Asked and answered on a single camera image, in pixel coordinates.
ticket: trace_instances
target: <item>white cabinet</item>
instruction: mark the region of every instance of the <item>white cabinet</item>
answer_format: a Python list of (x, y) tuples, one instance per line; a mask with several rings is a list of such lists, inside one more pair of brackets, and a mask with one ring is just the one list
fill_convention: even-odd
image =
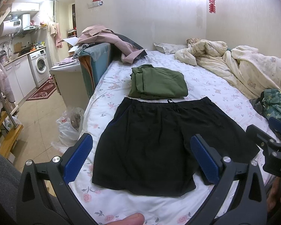
[(16, 73), (15, 70), (13, 68), (13, 64), (8, 64), (4, 67), (7, 76), (8, 76), (8, 81), (10, 82), (10, 87), (11, 90), (13, 91), (13, 95), (15, 97), (16, 100), (16, 104), (18, 104), (23, 98), (23, 94), (22, 91), (20, 89), (17, 77), (16, 77)]
[(11, 12), (23, 12), (23, 11), (39, 11), (40, 5), (38, 3), (29, 2), (15, 2), (11, 6)]
[(25, 97), (36, 87), (29, 66), (28, 56), (17, 59), (12, 65), (15, 69), (16, 77), (23, 96)]

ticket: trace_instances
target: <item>gray pants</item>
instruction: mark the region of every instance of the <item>gray pants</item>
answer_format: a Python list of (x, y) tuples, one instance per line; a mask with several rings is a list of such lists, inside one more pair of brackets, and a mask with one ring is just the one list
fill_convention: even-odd
[[(16, 222), (16, 201), (21, 173), (3, 156), (0, 155), (0, 204), (7, 214)], [(67, 217), (58, 199), (51, 196), (56, 211)]]

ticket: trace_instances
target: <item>bed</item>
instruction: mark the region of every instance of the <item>bed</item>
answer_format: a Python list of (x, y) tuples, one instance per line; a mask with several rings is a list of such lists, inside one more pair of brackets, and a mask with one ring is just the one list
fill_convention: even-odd
[[(193, 67), (181, 63), (175, 60), (173, 54), (165, 55), (158, 51), (148, 52), (145, 58), (132, 65), (114, 60), (98, 81), (84, 114), (81, 134), (87, 132), (92, 135), (92, 151), (76, 180), (69, 184), (77, 199), (98, 224), (123, 219), (136, 212), (145, 216), (145, 224), (185, 224), (213, 188), (213, 185), (204, 185), (198, 173), (194, 174), (196, 189), (177, 198), (137, 196), (124, 190), (110, 190), (92, 184), (93, 161), (100, 135), (113, 119), (123, 98), (128, 96), (131, 88), (131, 68), (142, 64), (165, 67), (184, 74), (188, 96), (173, 99), (174, 101), (198, 100), (207, 96), (244, 130), (248, 125), (254, 124), (276, 139), (266, 119), (255, 112), (249, 100), (238, 89), (200, 66)], [(266, 184), (271, 175), (262, 169), (264, 156), (261, 151), (255, 160), (259, 164), (263, 181)], [(237, 181), (234, 181), (217, 216), (221, 216), (227, 211), (236, 186)]]

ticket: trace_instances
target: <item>faucet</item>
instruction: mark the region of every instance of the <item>faucet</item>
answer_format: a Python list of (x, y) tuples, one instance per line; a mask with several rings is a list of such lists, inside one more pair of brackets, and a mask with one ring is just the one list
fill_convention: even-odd
[(8, 58), (10, 57), (9, 56), (9, 51), (12, 52), (11, 48), (8, 48), (8, 51), (7, 51)]

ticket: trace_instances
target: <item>cutting board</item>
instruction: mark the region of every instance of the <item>cutting board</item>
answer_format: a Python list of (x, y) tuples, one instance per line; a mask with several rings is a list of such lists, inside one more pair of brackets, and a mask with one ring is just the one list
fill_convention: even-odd
[(14, 52), (16, 53), (16, 52), (20, 52), (21, 50), (22, 50), (22, 43), (21, 42), (18, 42), (17, 44), (15, 44), (14, 46), (13, 46), (13, 48), (14, 48)]

